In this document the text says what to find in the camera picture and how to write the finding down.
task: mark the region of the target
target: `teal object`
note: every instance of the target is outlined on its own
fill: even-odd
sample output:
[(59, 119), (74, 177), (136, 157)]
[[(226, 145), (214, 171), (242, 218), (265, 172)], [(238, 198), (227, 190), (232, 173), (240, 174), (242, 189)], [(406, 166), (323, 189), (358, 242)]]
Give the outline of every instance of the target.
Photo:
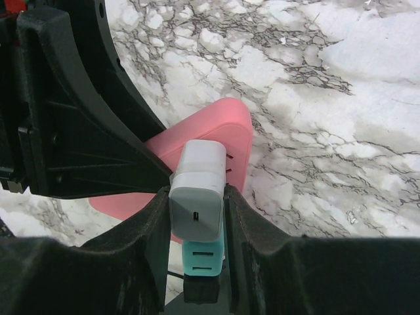
[(214, 277), (222, 272), (224, 255), (224, 230), (220, 231), (217, 241), (201, 243), (182, 242), (182, 265), (189, 276)]

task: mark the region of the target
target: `pink object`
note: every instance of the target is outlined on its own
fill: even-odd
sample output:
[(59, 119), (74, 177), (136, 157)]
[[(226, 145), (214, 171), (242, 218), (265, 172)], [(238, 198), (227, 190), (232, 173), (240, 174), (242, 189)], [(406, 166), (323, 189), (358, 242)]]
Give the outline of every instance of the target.
[[(147, 147), (175, 171), (184, 145), (189, 140), (213, 140), (227, 151), (226, 181), (243, 191), (252, 147), (251, 116), (246, 105), (235, 98), (223, 98), (151, 138)], [(131, 193), (89, 199), (96, 210), (125, 220), (140, 211), (154, 194)]]

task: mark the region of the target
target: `marble countertop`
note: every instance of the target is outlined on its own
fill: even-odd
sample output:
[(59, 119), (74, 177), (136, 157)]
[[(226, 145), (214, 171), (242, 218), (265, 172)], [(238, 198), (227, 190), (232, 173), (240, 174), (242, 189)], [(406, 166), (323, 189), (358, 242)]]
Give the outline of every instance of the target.
[[(420, 236), (419, 0), (107, 0), (122, 65), (172, 126), (222, 97), (251, 111), (245, 197), (282, 230)], [(18, 236), (80, 245), (118, 220), (0, 192)], [(182, 272), (171, 246), (171, 270)], [(170, 279), (168, 298), (182, 290)]]

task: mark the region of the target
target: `slot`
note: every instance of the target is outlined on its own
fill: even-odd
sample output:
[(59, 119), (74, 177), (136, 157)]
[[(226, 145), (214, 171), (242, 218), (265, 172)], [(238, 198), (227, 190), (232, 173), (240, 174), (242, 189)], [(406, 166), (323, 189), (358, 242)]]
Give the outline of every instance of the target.
[(208, 252), (208, 251), (193, 251), (193, 256), (213, 256), (214, 253)]
[(211, 270), (211, 267), (192, 267), (192, 270)]

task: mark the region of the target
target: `blue plastic piece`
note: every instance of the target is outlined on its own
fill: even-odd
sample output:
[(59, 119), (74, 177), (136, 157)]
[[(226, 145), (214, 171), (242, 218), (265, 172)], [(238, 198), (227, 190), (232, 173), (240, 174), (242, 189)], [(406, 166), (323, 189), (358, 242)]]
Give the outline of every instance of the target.
[(217, 241), (209, 243), (182, 242), (182, 264), (184, 273), (189, 276), (218, 276), (222, 272), (223, 255), (223, 228)]

